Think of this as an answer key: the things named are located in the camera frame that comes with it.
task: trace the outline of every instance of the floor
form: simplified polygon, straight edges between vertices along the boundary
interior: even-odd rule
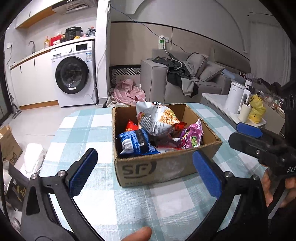
[[[103,105],[86,105],[76,107],[63,107],[50,106],[30,110],[23,110],[14,120],[10,116],[3,124],[9,124],[12,134],[23,153],[17,160],[15,167],[20,169],[24,163],[24,154],[27,144],[38,143],[43,146],[47,151],[50,142],[54,137],[55,132],[58,130],[63,119],[71,113],[78,110],[102,108]],[[13,217],[21,222],[21,212],[16,212],[8,208],[10,220]]]

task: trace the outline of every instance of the human hand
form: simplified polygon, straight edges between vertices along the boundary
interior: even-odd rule
[[[143,227],[138,231],[128,235],[122,241],[148,241],[152,235],[152,229]]]
[[[261,183],[265,195],[266,206],[268,207],[273,200],[273,196],[269,190],[271,181],[269,179],[268,169],[265,170],[264,175],[261,179]],[[290,191],[281,203],[280,207],[285,207],[289,202],[296,198],[296,177],[287,178],[285,181],[285,186],[287,189],[290,189]]]

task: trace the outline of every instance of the gray sofa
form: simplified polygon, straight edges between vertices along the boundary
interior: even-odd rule
[[[189,53],[169,51],[180,61],[185,61]],[[164,50],[153,49],[152,58],[156,57],[168,57]],[[224,66],[231,72],[238,73],[243,71],[250,73],[249,61],[233,52],[229,48],[211,47],[209,61]],[[141,77],[140,84],[145,91],[147,101],[159,101],[161,103],[199,103],[202,97],[202,93],[213,93],[228,95],[231,79],[219,74],[209,82],[198,82],[199,90],[198,94],[190,98],[184,96],[182,90],[175,85],[167,82],[167,66],[159,63],[154,63],[151,60],[141,61]]]

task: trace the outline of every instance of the tablecloth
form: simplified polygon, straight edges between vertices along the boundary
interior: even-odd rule
[[[213,158],[223,171],[237,177],[263,176],[265,168],[257,159],[230,148],[227,140],[235,130],[222,117],[202,104],[188,105],[223,141]],[[183,241],[216,201],[198,174],[154,185],[120,187],[113,164],[111,108],[80,110],[65,117],[50,144],[40,176],[67,170],[88,148],[98,151],[98,163],[74,200],[106,241],[121,240],[143,226],[152,228],[153,241]],[[71,230],[55,196],[51,198],[61,224]],[[238,200],[235,197],[220,229],[228,225]]]

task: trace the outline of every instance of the blue snack bag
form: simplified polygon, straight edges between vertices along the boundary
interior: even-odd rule
[[[150,155],[160,153],[150,144],[144,129],[119,134],[123,151],[120,154]]]

